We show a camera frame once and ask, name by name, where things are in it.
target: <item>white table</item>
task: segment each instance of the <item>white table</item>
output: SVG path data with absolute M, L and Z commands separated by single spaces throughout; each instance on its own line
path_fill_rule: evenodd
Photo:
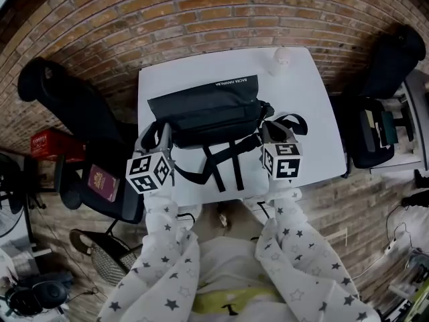
M 345 157 L 334 113 L 322 79 L 309 51 L 289 48 L 291 61 L 284 74 L 272 77 L 267 72 L 277 48 L 256 48 L 214 52 L 143 68 L 139 73 L 139 132 L 155 121 L 148 99 L 217 81 L 258 75 L 258 99 L 275 109 L 274 117 L 286 113 L 301 115 L 308 124 L 306 136 L 296 136 L 302 144 L 304 159 L 300 177 L 293 186 L 303 186 L 345 173 Z M 227 145 L 210 147 L 213 153 Z M 261 150 L 239 156 L 244 191 L 236 190 L 232 161 L 218 166 L 227 190 L 220 193 L 211 176 L 205 185 L 188 182 L 175 173 L 173 199 L 179 206 L 225 201 L 263 195 L 268 191 L 267 172 L 259 157 Z M 205 159 L 202 149 L 174 148 L 172 157 L 183 170 L 200 172 Z

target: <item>yellow fabric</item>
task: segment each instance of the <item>yellow fabric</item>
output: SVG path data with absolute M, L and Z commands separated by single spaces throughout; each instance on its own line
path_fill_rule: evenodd
M 274 288 L 249 287 L 239 290 L 222 290 L 197 294 L 192 311 L 198 314 L 224 313 L 228 315 L 228 305 L 232 311 L 240 312 L 249 301 L 261 296 L 269 296 L 279 302 L 283 301 Z

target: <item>fan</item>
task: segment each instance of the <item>fan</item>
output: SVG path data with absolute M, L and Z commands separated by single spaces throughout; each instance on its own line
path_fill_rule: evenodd
M 24 185 L 19 165 L 0 153 L 0 237 L 10 233 L 22 216 Z

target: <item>passport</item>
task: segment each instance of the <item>passport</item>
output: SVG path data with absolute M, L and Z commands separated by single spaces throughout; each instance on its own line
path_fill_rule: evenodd
M 93 164 L 89 172 L 88 186 L 108 201 L 115 201 L 119 179 Z

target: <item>table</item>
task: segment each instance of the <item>table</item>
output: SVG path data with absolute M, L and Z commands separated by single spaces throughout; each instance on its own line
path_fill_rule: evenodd
M 296 136 L 301 142 L 304 158 L 300 177 L 293 186 L 303 186 L 345 173 L 345 157 L 334 113 L 322 79 L 309 51 L 305 48 L 288 48 L 290 65 L 281 75 L 273 77 L 267 72 L 277 48 L 254 48 L 213 52 L 173 60 L 143 68 L 139 73 L 138 121 L 142 132 L 155 117 L 148 99 L 205 85 L 217 81 L 258 75 L 258 99 L 267 101 L 275 109 L 274 117 L 286 113 L 301 115 L 308 124 L 306 136 Z M 227 145 L 210 147 L 213 153 Z M 188 182 L 175 173 L 176 186 L 173 199 L 179 206 L 211 203 L 263 195 L 268 191 L 267 172 L 259 157 L 261 150 L 239 156 L 244 191 L 236 190 L 232 161 L 218 166 L 227 190 L 220 193 L 213 177 L 205 185 Z M 200 172 L 205 159 L 202 149 L 174 148 L 172 157 L 183 170 Z
M 425 84 L 429 83 L 429 75 L 414 69 L 404 81 L 404 99 L 408 103 L 414 124 L 418 149 L 413 154 L 395 154 L 387 162 L 370 169 L 371 174 L 382 174 L 400 170 L 429 170 L 429 105 L 425 94 Z

